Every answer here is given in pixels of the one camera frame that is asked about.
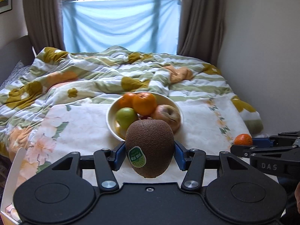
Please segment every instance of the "tangerine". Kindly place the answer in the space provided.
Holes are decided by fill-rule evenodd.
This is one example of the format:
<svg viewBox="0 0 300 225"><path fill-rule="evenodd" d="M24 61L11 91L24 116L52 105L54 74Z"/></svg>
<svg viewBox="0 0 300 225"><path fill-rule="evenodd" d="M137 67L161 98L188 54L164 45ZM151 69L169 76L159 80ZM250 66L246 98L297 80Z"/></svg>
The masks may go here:
<svg viewBox="0 0 300 225"><path fill-rule="evenodd" d="M127 92L123 95L123 97L121 99L119 99L118 104L119 104L119 108L123 108L123 107L129 107L129 108L133 108L132 107L132 101L133 98L136 97L136 94L131 93L131 92Z"/></svg>
<svg viewBox="0 0 300 225"><path fill-rule="evenodd" d="M132 106L136 113L147 116L156 109L156 98L149 92L138 93L136 94L136 97L133 98Z"/></svg>
<svg viewBox="0 0 300 225"><path fill-rule="evenodd" d="M252 146L253 140L249 134L239 134L233 142L234 145Z"/></svg>

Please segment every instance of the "black clamp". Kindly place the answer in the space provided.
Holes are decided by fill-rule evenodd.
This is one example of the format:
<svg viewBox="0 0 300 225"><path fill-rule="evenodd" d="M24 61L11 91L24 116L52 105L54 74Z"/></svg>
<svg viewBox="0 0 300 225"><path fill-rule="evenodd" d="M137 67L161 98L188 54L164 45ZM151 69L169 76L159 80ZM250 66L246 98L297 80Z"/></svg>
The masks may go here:
<svg viewBox="0 0 300 225"><path fill-rule="evenodd" d="M300 181L299 134L253 138L252 146L233 145L230 150L236 156L250 158L250 165L263 173Z"/></svg>

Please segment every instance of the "cardboard box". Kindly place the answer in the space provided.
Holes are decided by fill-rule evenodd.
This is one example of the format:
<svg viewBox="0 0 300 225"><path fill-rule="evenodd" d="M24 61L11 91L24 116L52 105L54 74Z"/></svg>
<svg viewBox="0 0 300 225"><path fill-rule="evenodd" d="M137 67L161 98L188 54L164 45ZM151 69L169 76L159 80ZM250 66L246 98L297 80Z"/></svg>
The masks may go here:
<svg viewBox="0 0 300 225"><path fill-rule="evenodd" d="M13 164L11 165L6 185L3 192L1 207L0 207L0 216L4 225L19 225L17 221L12 219L9 215L5 213L5 209L12 204L13 196L17 186L17 180L19 176L19 172L21 169L21 164L26 155L26 149L20 148L15 156Z"/></svg>

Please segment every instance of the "white wall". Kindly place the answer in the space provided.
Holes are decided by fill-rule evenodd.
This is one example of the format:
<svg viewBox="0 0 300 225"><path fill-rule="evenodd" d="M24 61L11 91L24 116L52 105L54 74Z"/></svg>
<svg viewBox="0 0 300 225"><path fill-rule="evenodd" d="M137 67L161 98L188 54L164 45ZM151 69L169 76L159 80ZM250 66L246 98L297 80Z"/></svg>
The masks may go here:
<svg viewBox="0 0 300 225"><path fill-rule="evenodd" d="M0 14L0 48L27 35L22 0L12 0L12 10Z"/></svg>
<svg viewBox="0 0 300 225"><path fill-rule="evenodd" d="M268 134L300 130L300 0L227 0L218 67Z"/></svg>

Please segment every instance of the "crumpled blanket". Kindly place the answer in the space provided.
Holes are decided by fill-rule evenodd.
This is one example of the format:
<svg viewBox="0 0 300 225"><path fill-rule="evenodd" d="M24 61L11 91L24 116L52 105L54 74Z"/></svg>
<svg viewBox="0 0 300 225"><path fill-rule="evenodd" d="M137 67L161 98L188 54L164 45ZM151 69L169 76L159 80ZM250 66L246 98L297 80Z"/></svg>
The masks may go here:
<svg viewBox="0 0 300 225"><path fill-rule="evenodd" d="M193 79L172 83L170 71L164 68L167 66L187 67ZM262 130L259 114L233 93L219 70L195 58L130 52L120 46L101 53L76 54L46 47L29 71L0 91L0 151L11 160L20 147L34 151L38 160L52 152L50 143L47 151L41 152L45 138L35 136L53 106L109 104L129 90L157 92L176 102L226 96L238 109L250 133ZM128 79L137 84L128 84ZM54 121L49 124L52 131L49 134L57 137L66 126L65 122Z"/></svg>

